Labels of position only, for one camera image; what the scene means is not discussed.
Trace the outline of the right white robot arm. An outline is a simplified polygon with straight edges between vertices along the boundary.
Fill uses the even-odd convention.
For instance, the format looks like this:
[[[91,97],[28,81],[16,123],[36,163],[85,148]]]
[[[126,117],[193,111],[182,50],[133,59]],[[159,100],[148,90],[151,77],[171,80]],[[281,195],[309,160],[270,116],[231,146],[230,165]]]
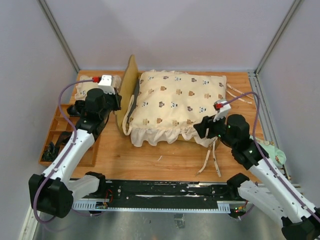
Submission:
[[[256,176],[268,191],[238,173],[227,181],[227,196],[245,199],[281,226],[287,240],[314,240],[320,236],[320,209],[307,200],[279,171],[264,150],[250,138],[250,125],[239,114],[213,120],[205,116],[194,125],[200,138],[218,137],[231,148],[234,159]]]

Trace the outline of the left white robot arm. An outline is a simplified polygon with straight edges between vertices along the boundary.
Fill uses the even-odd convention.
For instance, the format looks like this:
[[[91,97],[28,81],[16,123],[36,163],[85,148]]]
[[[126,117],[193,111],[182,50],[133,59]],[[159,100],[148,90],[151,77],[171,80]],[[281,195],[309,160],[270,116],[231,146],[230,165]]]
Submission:
[[[98,87],[87,92],[70,139],[51,165],[42,174],[33,174],[28,181],[30,203],[37,220],[40,219],[37,212],[64,218],[79,199],[106,195],[106,177],[101,173],[90,171],[78,180],[70,182],[70,179],[106,127],[110,113],[121,109],[121,99],[114,87],[106,90]]]

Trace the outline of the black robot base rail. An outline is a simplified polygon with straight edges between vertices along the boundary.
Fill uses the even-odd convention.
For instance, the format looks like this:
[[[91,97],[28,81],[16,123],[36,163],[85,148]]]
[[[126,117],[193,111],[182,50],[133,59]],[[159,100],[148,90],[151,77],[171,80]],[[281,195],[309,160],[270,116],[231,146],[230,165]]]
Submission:
[[[123,207],[216,207],[217,203],[244,203],[236,188],[219,182],[110,180],[102,203]]]

